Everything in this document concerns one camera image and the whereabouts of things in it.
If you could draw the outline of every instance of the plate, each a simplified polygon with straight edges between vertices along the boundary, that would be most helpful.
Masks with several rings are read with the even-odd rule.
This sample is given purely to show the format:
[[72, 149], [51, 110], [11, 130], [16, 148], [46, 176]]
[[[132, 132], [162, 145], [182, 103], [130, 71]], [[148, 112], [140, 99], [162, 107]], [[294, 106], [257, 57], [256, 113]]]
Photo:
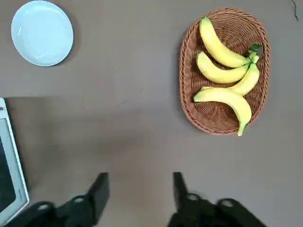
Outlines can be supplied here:
[[71, 51], [73, 30], [58, 6], [42, 0], [31, 1], [15, 13], [11, 36], [23, 58], [39, 66], [56, 65]]

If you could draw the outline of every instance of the banana stem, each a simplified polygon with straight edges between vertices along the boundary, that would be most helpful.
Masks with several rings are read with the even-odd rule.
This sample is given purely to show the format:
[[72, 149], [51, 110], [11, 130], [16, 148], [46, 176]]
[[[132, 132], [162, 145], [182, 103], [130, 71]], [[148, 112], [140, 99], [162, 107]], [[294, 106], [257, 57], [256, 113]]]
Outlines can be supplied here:
[[247, 123], [240, 123], [240, 127], [239, 127], [239, 129], [238, 129], [238, 136], [241, 136], [242, 134], [243, 134], [243, 131], [244, 131], [244, 129], [245, 129], [245, 127], [246, 127], [246, 124]]

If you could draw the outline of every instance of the banana bunch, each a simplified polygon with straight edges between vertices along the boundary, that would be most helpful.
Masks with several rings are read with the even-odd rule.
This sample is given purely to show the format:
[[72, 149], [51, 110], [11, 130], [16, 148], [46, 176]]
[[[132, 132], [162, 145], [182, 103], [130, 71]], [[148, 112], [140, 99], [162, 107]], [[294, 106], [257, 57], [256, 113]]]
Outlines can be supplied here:
[[260, 46], [252, 45], [249, 49], [250, 55], [246, 58], [224, 46], [208, 17], [201, 19], [199, 29], [203, 43], [211, 56], [222, 65], [233, 68], [222, 70], [216, 67], [204, 52], [200, 52], [197, 54], [196, 63], [202, 74], [215, 83], [239, 82], [228, 88], [202, 87], [194, 96], [194, 102], [215, 101], [229, 105], [240, 122], [238, 136], [241, 136], [251, 120], [251, 108], [243, 96], [248, 94], [259, 80], [260, 72], [256, 63], [261, 52]]

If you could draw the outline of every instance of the white laptop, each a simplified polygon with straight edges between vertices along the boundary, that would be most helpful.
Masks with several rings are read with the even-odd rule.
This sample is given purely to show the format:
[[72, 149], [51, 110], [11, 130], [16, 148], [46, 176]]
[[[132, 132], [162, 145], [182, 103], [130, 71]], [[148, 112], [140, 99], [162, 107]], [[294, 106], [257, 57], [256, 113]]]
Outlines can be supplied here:
[[0, 227], [29, 202], [8, 111], [0, 98]]

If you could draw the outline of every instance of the wicker basket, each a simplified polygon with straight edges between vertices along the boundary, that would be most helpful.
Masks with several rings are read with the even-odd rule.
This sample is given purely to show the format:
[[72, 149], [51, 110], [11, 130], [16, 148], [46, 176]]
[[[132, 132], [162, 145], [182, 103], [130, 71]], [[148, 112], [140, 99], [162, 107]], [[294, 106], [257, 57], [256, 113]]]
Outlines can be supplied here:
[[[252, 111], [252, 121], [260, 114], [268, 94], [268, 77], [270, 70], [270, 45], [267, 33], [261, 23], [250, 13], [235, 9], [216, 9], [207, 14], [212, 21], [219, 39], [231, 50], [247, 56], [247, 50], [253, 44], [263, 47], [263, 54], [257, 66], [260, 79], [245, 98]], [[180, 50], [180, 98], [187, 118], [199, 129], [210, 134], [231, 134], [239, 127], [233, 110], [223, 103], [194, 103], [193, 96], [202, 86], [229, 87], [233, 84], [215, 84], [206, 79], [196, 65], [196, 54], [207, 53], [199, 33], [197, 20], [188, 30]], [[227, 69], [213, 62], [222, 69]]]

